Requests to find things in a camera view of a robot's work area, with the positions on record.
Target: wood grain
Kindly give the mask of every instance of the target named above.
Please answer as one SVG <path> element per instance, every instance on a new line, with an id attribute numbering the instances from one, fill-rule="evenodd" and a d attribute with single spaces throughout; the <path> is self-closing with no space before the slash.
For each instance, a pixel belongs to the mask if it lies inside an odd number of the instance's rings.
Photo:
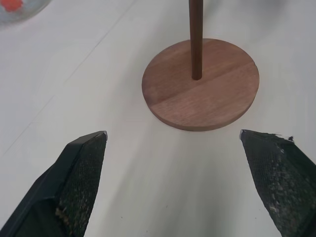
<path id="1" fill-rule="evenodd" d="M 203 0 L 189 0 L 192 78 L 202 78 Z"/>
<path id="2" fill-rule="evenodd" d="M 190 40 L 158 54 L 142 80 L 145 101 L 162 122 L 188 131 L 208 131 L 240 118 L 259 88 L 259 72 L 239 47 L 203 40 L 203 77 L 191 78 Z"/>

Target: white table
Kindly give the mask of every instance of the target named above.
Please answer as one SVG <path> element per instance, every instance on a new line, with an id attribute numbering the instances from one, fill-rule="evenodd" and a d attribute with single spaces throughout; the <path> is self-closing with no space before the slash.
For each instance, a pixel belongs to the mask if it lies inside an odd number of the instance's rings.
<path id="1" fill-rule="evenodd" d="M 183 0 L 53 0 L 0 32 L 0 226 L 79 136 L 107 130 L 89 237 L 279 237 L 238 139 L 294 136 L 316 161 L 316 2 L 205 1 L 204 36 L 243 48 L 260 87 L 249 111 L 210 132 L 161 123 L 144 69 L 189 38 Z"/>

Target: wooden pole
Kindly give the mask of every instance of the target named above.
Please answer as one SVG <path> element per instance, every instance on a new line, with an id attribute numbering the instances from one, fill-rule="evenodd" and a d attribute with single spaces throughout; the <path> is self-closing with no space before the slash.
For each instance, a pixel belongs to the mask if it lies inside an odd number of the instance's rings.
<path id="1" fill-rule="evenodd" d="M 202 78 L 203 0 L 189 0 L 192 78 Z"/>

